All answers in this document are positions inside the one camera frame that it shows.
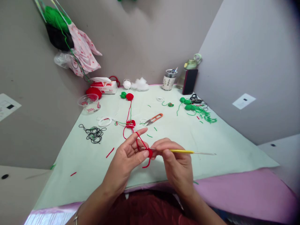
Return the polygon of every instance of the pink floral cloth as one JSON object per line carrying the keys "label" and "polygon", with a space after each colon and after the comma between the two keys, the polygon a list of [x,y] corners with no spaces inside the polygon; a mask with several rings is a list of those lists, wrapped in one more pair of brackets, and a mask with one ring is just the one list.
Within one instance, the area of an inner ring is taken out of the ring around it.
{"label": "pink floral cloth", "polygon": [[[68,24],[68,28],[74,42],[75,51],[73,53],[81,63],[84,72],[93,72],[101,68],[92,53],[100,56],[102,54],[97,51],[90,38],[83,31],[79,30],[74,23]],[[68,66],[77,76],[83,77],[83,72],[73,57]]]}

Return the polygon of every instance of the finger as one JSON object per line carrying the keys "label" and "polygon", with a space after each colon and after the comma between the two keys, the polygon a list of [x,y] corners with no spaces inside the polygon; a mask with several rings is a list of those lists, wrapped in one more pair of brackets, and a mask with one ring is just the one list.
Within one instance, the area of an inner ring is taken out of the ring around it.
{"label": "finger", "polygon": [[153,154],[152,154],[151,160],[155,160],[158,155],[163,155],[162,151],[157,151],[157,150],[152,150],[152,151],[153,151]]}
{"label": "finger", "polygon": [[136,153],[134,156],[130,157],[130,169],[133,170],[135,167],[140,165],[149,156],[149,151],[144,150]]}
{"label": "finger", "polygon": [[153,143],[153,145],[151,146],[151,148],[156,148],[156,146],[158,146],[159,144],[163,143],[163,142],[170,142],[171,140],[167,137],[160,139],[156,142]]}
{"label": "finger", "polygon": [[[142,134],[146,133],[148,130],[147,127],[143,128],[143,129],[140,129],[137,131],[137,133],[141,136]],[[129,136],[129,138],[127,138],[126,141],[124,141],[124,144],[129,144],[129,145],[132,145],[135,140],[138,138],[138,134],[136,132],[134,132],[132,135]]]}
{"label": "finger", "polygon": [[169,149],[163,150],[162,158],[163,158],[164,163],[169,164],[171,167],[177,167],[178,166],[178,162],[175,158],[175,155]]}
{"label": "finger", "polygon": [[[148,143],[147,142],[144,142],[144,143],[146,145],[146,148],[149,148]],[[145,147],[143,142],[140,139],[137,139],[137,142],[135,141],[132,144],[132,148],[134,149],[135,152],[138,151],[138,147],[139,147],[140,151],[142,150],[141,147],[143,147],[143,148]]]}
{"label": "finger", "polygon": [[[163,142],[156,146],[156,151],[164,151],[165,149],[180,149],[180,150],[185,150],[181,145],[177,144],[176,142]],[[189,155],[188,154],[183,154],[183,153],[176,153],[173,154],[176,159],[188,159]]]}

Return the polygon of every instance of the thread snips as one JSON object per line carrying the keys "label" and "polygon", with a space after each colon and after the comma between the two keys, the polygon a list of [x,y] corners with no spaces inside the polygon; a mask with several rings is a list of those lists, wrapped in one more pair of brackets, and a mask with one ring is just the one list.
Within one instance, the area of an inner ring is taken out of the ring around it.
{"label": "thread snips", "polygon": [[145,124],[148,123],[146,126],[151,125],[152,123],[154,123],[155,121],[157,121],[158,119],[160,119],[162,116],[163,116],[163,114],[160,113],[160,114],[156,115],[155,117],[153,117],[153,118],[147,120],[147,121],[145,122]]}

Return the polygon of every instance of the bracelet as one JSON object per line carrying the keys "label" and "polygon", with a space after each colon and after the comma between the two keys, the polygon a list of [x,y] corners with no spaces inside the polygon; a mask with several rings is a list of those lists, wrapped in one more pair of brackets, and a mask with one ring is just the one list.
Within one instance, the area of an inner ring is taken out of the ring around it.
{"label": "bracelet", "polygon": [[73,220],[73,222],[74,222],[74,224],[75,225],[78,225],[77,224],[77,220],[78,220],[78,211],[79,211],[79,209],[80,209],[80,207],[83,205],[83,203],[79,206],[79,208],[77,209],[77,211],[76,211],[76,214],[75,214],[75,217],[74,217],[74,220]]}

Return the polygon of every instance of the crochet hook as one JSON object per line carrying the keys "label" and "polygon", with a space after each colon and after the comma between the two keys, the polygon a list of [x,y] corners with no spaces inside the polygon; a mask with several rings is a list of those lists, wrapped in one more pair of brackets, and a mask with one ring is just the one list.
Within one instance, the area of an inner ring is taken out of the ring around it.
{"label": "crochet hook", "polygon": [[193,152],[193,151],[186,151],[186,150],[180,150],[180,149],[170,149],[173,153],[185,153],[185,154],[201,154],[201,155],[217,155],[216,153],[205,153],[205,152]]}

